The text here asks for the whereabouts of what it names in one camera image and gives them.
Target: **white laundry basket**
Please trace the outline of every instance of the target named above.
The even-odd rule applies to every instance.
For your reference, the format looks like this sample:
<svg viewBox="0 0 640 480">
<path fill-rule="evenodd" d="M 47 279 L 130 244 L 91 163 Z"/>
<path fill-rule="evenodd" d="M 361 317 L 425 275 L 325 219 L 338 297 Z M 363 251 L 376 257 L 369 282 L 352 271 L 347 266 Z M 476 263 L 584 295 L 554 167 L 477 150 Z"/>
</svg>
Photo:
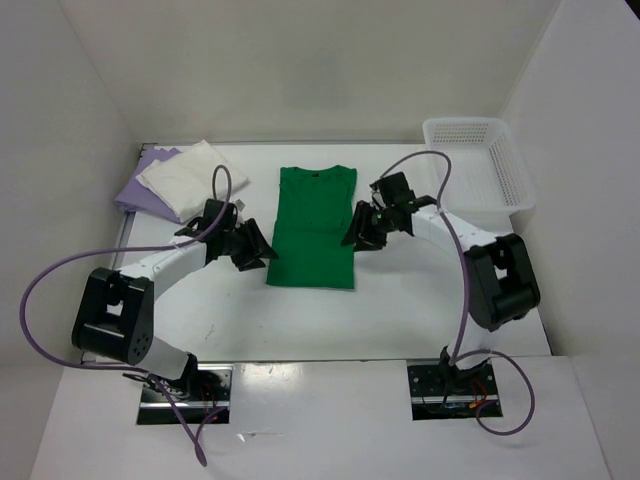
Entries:
<svg viewBox="0 0 640 480">
<path fill-rule="evenodd" d="M 442 203 L 469 221 L 483 223 L 532 208 L 533 184 L 509 126 L 498 118 L 450 117 L 424 122 L 427 148 L 445 152 L 453 169 Z M 431 163 L 438 182 L 444 161 Z"/>
</svg>

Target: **gray wall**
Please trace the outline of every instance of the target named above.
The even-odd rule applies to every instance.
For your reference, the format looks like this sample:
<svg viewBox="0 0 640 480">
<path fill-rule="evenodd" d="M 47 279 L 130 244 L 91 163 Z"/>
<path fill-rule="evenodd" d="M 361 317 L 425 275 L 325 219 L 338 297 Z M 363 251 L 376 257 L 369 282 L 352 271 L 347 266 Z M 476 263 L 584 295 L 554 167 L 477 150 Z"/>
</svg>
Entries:
<svg viewBox="0 0 640 480">
<path fill-rule="evenodd" d="M 22 338 L 18 302 L 54 260 L 112 246 L 121 215 L 111 199 L 136 146 L 58 4 L 0 2 L 0 477 L 28 478 L 61 369 Z M 65 268 L 28 310 L 42 344 L 71 354 L 70 329 L 87 272 Z"/>
<path fill-rule="evenodd" d="M 564 0 L 505 113 L 538 193 L 517 218 L 555 351 L 571 355 L 616 480 L 640 457 L 640 22 Z"/>
<path fill-rule="evenodd" d="M 557 0 L 61 0 L 137 140 L 419 140 L 497 116 Z"/>
</svg>

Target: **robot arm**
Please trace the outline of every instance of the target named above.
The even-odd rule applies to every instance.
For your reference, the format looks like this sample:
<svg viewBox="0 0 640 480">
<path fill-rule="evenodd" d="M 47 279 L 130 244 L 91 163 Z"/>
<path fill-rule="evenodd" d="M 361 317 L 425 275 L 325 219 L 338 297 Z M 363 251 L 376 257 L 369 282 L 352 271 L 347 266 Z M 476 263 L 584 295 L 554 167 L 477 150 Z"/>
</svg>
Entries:
<svg viewBox="0 0 640 480">
<path fill-rule="evenodd" d="M 396 173 L 371 185 L 372 202 L 358 202 L 354 217 L 342 244 L 354 244 L 355 251 L 380 250 L 387 234 L 407 232 L 439 247 L 458 259 L 435 199 L 416 198 L 404 176 Z M 447 214 L 458 234 L 469 274 L 469 321 L 458 355 L 478 349 L 490 349 L 495 331 L 503 324 L 523 318 L 540 302 L 540 291 L 523 240 L 515 234 L 497 237 L 470 223 Z M 449 367 L 449 347 L 441 354 L 443 376 L 453 379 L 473 375 L 487 359 L 474 355 Z"/>
<path fill-rule="evenodd" d="M 224 205 L 208 200 L 204 214 L 176 232 L 175 249 L 110 270 L 97 268 L 87 280 L 73 328 L 72 342 L 81 350 L 139 367 L 190 393 L 198 392 L 206 372 L 197 369 L 197 358 L 154 336 L 154 303 L 174 284 L 221 255 L 231 257 L 238 270 L 264 267 L 262 258 L 278 258 L 267 244 L 255 220 L 243 222 L 230 204 L 222 221 L 205 238 L 198 237 Z"/>
</svg>

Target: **green fabric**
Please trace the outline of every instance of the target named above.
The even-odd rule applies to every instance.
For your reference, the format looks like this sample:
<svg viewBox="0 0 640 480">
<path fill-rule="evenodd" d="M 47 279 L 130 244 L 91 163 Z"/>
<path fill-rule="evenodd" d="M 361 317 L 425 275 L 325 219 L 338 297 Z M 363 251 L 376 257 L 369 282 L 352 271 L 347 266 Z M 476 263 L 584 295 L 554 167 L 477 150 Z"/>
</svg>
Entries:
<svg viewBox="0 0 640 480">
<path fill-rule="evenodd" d="M 351 223 L 357 172 L 280 169 L 280 200 L 267 284 L 280 287 L 354 288 L 353 247 L 340 242 Z"/>
</svg>

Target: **purple cloth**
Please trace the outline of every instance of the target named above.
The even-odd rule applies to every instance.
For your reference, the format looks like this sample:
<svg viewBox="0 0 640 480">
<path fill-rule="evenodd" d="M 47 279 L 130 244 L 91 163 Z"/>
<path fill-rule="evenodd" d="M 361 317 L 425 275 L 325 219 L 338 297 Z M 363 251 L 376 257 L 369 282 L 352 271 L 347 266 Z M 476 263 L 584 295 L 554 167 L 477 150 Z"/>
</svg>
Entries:
<svg viewBox="0 0 640 480">
<path fill-rule="evenodd" d="M 124 189 L 122 189 L 122 192 L 120 192 L 114 199 L 116 204 L 120 207 L 120 210 L 123 212 L 137 212 L 139 210 L 144 210 L 146 212 L 155 213 L 156 215 L 166 218 L 174 223 L 181 223 L 180 219 L 176 217 L 176 214 L 173 213 L 173 210 L 171 210 L 166 203 L 160 200 L 151 190 L 140 185 L 136 180 L 136 175 L 147 168 L 154 160 L 165 162 L 178 153 L 180 153 L 180 150 L 177 148 L 172 148 L 171 150 L 149 148 L 145 150 L 140 157 L 138 167 L 135 172 L 133 172 L 129 182 Z"/>
</svg>

